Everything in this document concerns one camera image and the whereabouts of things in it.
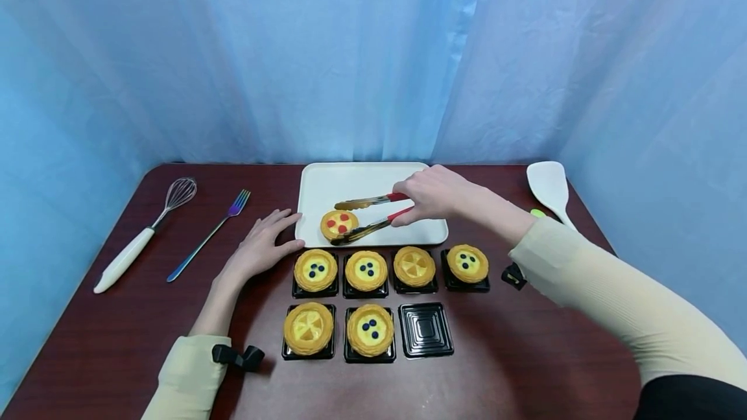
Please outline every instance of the white serving tray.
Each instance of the white serving tray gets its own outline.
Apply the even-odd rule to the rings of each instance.
[[[383,247],[386,245],[440,244],[449,236],[446,220],[426,219],[406,227],[386,227],[343,247],[332,247],[321,233],[322,217],[344,200],[369,198],[392,193],[399,180],[428,166],[423,163],[315,163],[301,173],[298,210],[303,218],[296,223],[296,239],[306,248]],[[411,207],[412,200],[356,209],[360,226]]]

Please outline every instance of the iridescent fork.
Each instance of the iridescent fork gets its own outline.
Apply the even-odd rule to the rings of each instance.
[[[251,191],[241,190],[241,193],[239,193],[238,196],[236,197],[236,201],[234,201],[234,204],[231,204],[231,207],[229,208],[229,213],[226,215],[226,217],[223,218],[223,220],[221,220],[221,222],[218,223],[218,225],[216,225],[215,229],[213,229],[210,235],[208,235],[207,238],[203,240],[200,245],[198,245],[195,251],[193,251],[190,254],[190,256],[188,256],[181,264],[179,264],[177,269],[175,269],[174,272],[171,273],[166,278],[166,282],[168,283],[173,282],[174,279],[179,277],[179,274],[181,274],[182,271],[185,270],[185,268],[187,267],[187,264],[189,264],[192,261],[192,258],[195,258],[195,255],[197,254],[197,252],[199,252],[202,249],[202,247],[204,247],[205,244],[208,243],[208,240],[210,240],[210,238],[213,235],[215,235],[218,229],[220,229],[220,226],[225,224],[226,221],[229,220],[229,218],[233,218],[237,216],[239,213],[241,213],[241,209],[244,209],[244,206],[246,205],[246,201],[249,200],[250,194],[251,194]]]

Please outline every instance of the blue curtain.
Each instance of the blue curtain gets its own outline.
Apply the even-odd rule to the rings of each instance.
[[[0,0],[0,407],[176,160],[560,159],[747,348],[746,36],[739,0]]]

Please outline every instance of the white whisk handle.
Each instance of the white whisk handle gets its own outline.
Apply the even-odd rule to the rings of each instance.
[[[127,271],[127,268],[129,268],[130,264],[132,264],[132,262],[137,258],[137,255],[143,251],[143,248],[148,244],[154,233],[156,233],[156,230],[146,227],[143,229],[143,232],[137,234],[137,237],[132,239],[132,242],[130,242],[127,247],[124,247],[124,249],[117,255],[117,258],[114,258],[114,260],[109,263],[109,266],[104,269],[104,273],[101,275],[101,281],[95,285],[93,293],[100,294],[107,288],[112,287],[112,285],[117,282],[117,279]]]

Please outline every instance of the wooden table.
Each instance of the wooden table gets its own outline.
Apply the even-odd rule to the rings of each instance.
[[[176,337],[192,326],[212,278],[258,216],[296,207],[302,169],[172,164],[147,174],[3,419],[139,419],[156,389],[163,359]],[[523,166],[454,170],[522,208],[540,207]],[[103,269],[158,216],[168,186],[179,176],[197,179],[195,199],[167,217],[114,287],[95,296],[92,289]],[[252,197],[240,217],[213,237],[177,281],[166,283],[244,187]],[[591,242],[610,249],[574,190],[569,215]],[[344,331],[337,333],[332,360],[282,360],[282,322],[289,305],[299,302],[290,293],[292,259],[285,259],[247,284],[231,327],[235,347],[251,344],[265,351],[263,370],[247,375],[230,370],[211,418],[631,419],[639,377],[624,347],[580,313],[557,308],[530,286],[517,292],[501,282],[509,250],[485,230],[463,220],[450,220],[449,229],[447,242],[434,250],[463,242],[484,250],[491,260],[490,293],[449,292],[439,270],[438,293],[400,296],[390,286],[389,296],[377,302],[395,310],[402,303],[442,302],[453,356],[408,360],[397,329],[392,365],[345,363]],[[281,235],[292,237],[291,229]],[[324,301],[337,306],[338,327],[345,308],[360,303],[344,299],[341,291]]]

